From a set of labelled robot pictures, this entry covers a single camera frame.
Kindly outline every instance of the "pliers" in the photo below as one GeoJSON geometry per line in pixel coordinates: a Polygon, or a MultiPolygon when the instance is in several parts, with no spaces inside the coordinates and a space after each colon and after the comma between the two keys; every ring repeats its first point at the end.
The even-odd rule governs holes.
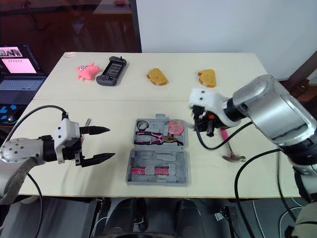
{"type": "Polygon", "coordinates": [[[164,142],[166,143],[177,142],[177,145],[184,145],[183,142],[178,141],[175,137],[163,135],[162,133],[158,133],[158,132],[137,131],[136,134],[150,135],[157,138],[156,140],[151,140],[151,141],[135,140],[134,144],[136,145],[162,145],[164,142]]]}

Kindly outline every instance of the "laptop keyboard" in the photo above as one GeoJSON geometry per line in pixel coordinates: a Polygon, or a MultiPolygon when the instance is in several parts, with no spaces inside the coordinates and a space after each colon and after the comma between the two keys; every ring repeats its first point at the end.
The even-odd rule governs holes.
{"type": "Polygon", "coordinates": [[[42,84],[42,80],[4,80],[0,84],[3,91],[36,91],[42,84]]]}

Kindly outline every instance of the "hammer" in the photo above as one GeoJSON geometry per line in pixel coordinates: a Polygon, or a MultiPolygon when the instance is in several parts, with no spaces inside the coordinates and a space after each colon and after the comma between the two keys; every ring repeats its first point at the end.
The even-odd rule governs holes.
{"type": "MultiPolygon", "coordinates": [[[[226,131],[226,129],[221,128],[220,129],[221,132],[221,136],[223,140],[226,140],[228,138],[228,133],[226,131]]],[[[245,162],[246,161],[246,157],[244,156],[237,156],[233,153],[232,148],[229,144],[229,141],[227,142],[228,144],[228,148],[230,150],[230,157],[223,155],[222,158],[229,161],[229,162],[245,162]]]]}

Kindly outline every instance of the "hammer head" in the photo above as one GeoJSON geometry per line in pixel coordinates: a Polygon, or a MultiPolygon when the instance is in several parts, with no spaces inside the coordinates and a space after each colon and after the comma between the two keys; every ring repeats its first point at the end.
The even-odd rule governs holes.
{"type": "Polygon", "coordinates": [[[223,155],[222,158],[225,159],[226,161],[233,162],[233,163],[235,163],[235,162],[245,162],[246,161],[246,157],[237,156],[237,155],[235,155],[233,153],[230,154],[230,157],[223,155]]]}

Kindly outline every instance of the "open toolbox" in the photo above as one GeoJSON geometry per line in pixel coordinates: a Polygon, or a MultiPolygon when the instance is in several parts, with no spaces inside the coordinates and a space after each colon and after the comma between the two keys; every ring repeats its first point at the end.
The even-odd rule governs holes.
{"type": "Polygon", "coordinates": [[[127,168],[127,184],[187,186],[189,156],[183,148],[188,145],[188,129],[184,127],[180,135],[172,135],[177,140],[175,142],[156,144],[160,141],[156,136],[171,136],[171,121],[164,114],[156,114],[155,119],[137,119],[133,137],[135,147],[131,150],[127,168]],[[137,126],[140,121],[147,122],[147,127],[142,131],[137,126]]]}

